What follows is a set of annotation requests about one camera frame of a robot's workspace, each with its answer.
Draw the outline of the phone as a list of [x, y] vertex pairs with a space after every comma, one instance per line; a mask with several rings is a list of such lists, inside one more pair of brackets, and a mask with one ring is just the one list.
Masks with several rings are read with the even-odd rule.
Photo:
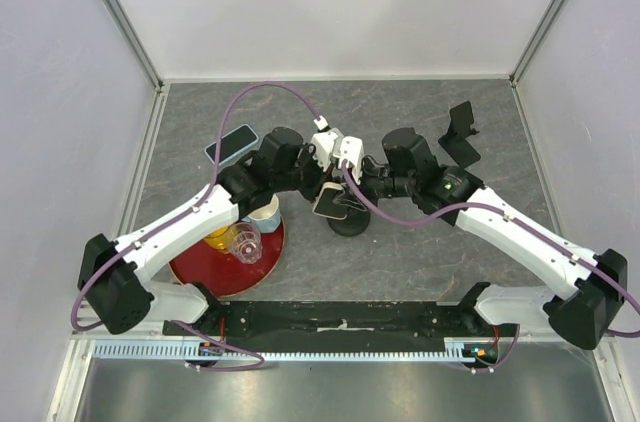
[[246, 154], [259, 142], [259, 136], [248, 124], [242, 124], [221, 139], [219, 166]]
[[333, 220], [344, 220], [348, 215], [348, 206], [342, 204], [344, 187], [336, 182], [325, 182], [316, 198], [312, 213]]

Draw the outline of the black round-base phone stand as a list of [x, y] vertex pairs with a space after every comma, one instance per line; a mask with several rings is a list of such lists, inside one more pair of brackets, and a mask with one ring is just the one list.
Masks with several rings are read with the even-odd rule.
[[346, 187], [335, 195], [333, 202], [346, 209], [344, 219], [328, 219], [331, 230], [342, 237], [356, 237], [362, 234], [370, 225], [371, 212], [369, 209]]

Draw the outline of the black folding phone stand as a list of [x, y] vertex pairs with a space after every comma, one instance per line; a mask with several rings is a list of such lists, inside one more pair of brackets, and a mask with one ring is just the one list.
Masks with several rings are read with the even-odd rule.
[[449, 110], [449, 126], [446, 133], [438, 139], [439, 145], [461, 168], [467, 168], [481, 159], [481, 155], [468, 141], [478, 134], [470, 101], [460, 103]]

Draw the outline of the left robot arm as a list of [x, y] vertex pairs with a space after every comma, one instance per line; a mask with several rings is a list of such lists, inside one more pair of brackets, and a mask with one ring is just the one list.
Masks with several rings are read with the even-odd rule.
[[155, 281], [173, 259], [217, 229], [266, 206], [273, 195], [298, 191], [313, 200], [334, 162], [342, 135], [335, 129], [315, 133], [310, 142], [287, 128], [270, 132], [258, 150], [223, 169], [214, 183], [147, 226], [110, 240], [104, 234], [85, 245], [78, 289], [97, 320], [84, 325], [72, 310], [75, 330], [104, 327], [123, 334], [143, 321], [178, 319], [198, 335], [219, 324], [214, 296], [197, 285]]

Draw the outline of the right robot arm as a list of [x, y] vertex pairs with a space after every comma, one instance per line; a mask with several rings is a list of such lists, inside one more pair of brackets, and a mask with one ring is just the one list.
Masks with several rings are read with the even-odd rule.
[[637, 308], [639, 302], [627, 289], [628, 263], [621, 254], [612, 249], [597, 254], [524, 216], [464, 169], [440, 165], [412, 128], [387, 134], [383, 149], [384, 165], [366, 156], [356, 137], [344, 138], [337, 150], [346, 183], [368, 209], [383, 216], [375, 199], [405, 193], [425, 215], [404, 226], [442, 219], [498, 248], [542, 283], [479, 285], [478, 294], [457, 313], [465, 333], [477, 336], [503, 324], [550, 328], [587, 350], [606, 334], [622, 334], [612, 322], [623, 305]]

